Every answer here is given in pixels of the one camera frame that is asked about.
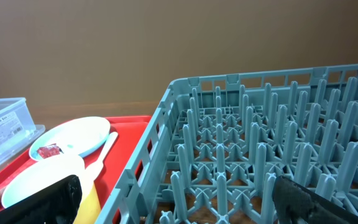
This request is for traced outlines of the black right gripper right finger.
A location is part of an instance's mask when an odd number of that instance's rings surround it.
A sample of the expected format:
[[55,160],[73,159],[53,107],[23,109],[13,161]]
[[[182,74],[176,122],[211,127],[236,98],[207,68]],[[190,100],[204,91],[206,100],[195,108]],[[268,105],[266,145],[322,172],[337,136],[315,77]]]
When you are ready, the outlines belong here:
[[281,175],[276,178],[272,200],[280,223],[358,224],[358,216]]

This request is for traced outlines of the light blue rice bowl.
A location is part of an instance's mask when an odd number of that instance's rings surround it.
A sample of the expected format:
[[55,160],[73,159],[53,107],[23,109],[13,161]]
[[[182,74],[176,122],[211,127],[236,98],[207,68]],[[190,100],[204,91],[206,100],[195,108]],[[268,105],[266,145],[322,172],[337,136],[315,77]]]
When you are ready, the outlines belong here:
[[79,155],[60,154],[32,164],[17,175],[5,188],[1,204],[8,208],[69,175],[78,177],[85,170]]

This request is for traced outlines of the white plastic spoon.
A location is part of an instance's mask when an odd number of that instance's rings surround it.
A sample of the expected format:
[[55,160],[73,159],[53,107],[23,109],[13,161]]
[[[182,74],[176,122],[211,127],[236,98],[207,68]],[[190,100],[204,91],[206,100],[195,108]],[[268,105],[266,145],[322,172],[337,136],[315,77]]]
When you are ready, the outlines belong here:
[[97,160],[86,167],[85,173],[86,176],[89,178],[89,180],[95,181],[97,179],[97,177],[99,176],[99,174],[101,173],[104,167],[104,159],[106,158],[113,144],[116,142],[117,138],[118,138],[117,132],[110,133],[106,142],[104,143],[104,146]]

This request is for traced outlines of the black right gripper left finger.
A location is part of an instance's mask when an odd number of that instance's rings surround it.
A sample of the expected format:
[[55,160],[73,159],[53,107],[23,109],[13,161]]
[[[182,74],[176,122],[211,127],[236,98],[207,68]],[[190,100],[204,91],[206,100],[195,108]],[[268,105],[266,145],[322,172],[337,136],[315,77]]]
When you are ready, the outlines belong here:
[[73,223],[82,198],[80,179],[69,175],[0,211],[0,224]]

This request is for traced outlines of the yellow plastic cup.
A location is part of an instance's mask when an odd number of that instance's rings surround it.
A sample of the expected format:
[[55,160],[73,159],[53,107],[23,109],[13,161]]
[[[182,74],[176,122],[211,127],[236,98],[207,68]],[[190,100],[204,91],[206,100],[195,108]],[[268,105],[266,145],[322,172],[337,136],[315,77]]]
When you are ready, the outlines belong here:
[[88,182],[83,190],[83,195],[73,224],[94,224],[101,212],[98,193],[94,182]]

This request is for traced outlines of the red snack wrapper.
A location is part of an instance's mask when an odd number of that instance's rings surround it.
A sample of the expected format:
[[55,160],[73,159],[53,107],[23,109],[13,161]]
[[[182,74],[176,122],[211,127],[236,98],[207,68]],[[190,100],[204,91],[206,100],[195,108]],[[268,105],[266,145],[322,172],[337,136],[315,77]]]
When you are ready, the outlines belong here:
[[42,146],[37,149],[37,153],[42,159],[62,154],[63,151],[57,144],[51,144],[48,146]]

